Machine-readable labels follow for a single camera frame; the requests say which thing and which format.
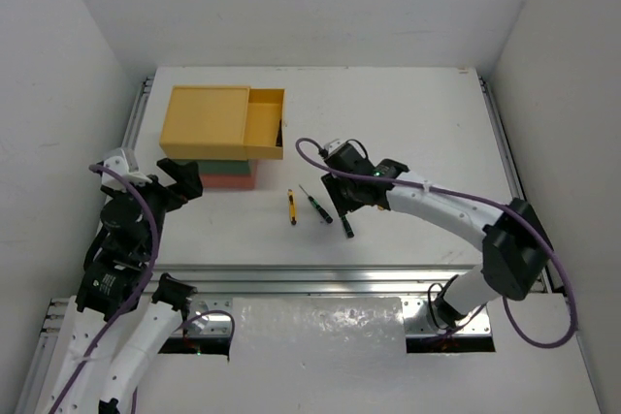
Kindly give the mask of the green black screwdriver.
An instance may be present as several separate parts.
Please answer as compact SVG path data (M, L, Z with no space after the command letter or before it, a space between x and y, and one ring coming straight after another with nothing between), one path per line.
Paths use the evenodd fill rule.
M349 221L347 220L346 216L343 215L340 217L342 225L343 225L343 230L345 232L345 235L348 239L353 239L354 238L354 232L352 230L352 227L349 223Z
M308 193L307 190L301 184L299 184L299 188L302 190L304 195L307 197L307 200L310 202L314 210L319 214L323 222L326 224L331 224L333 222L333 218L328 213L328 211L316 200L315 197L313 197L310 193Z

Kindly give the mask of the yellow utility knife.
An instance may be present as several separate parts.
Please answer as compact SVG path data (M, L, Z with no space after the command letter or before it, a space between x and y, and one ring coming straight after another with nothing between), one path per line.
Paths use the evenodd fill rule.
M296 203L295 196L292 189L287 190L287 202L288 202L288 213L289 213L289 221L292 226L297 224L297 211L296 211Z

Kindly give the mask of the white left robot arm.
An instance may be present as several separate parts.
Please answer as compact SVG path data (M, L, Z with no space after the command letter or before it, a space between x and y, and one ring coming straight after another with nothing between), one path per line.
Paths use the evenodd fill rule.
M195 288L163 273L147 304L141 296L159 254L164 220L203 194L196 163L156 163L172 179L143 174L122 148L90 166L108 200L70 302L74 318L59 371L48 376L39 413L132 413L137 388L161 347L188 316Z

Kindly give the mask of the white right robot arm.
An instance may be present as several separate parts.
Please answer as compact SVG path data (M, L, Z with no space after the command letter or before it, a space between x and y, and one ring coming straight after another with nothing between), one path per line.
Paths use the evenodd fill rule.
M365 150L335 140L319 151L330 173L321 179L340 215L361 207L415 216L465 240L482 255L480 265L449 279L426 305L428 327L456 329L467 315L498 298L522 301L530 293L547 257L529 223L543 231L532 206L513 199L506 206L444 194L438 186L392 159L373 164Z

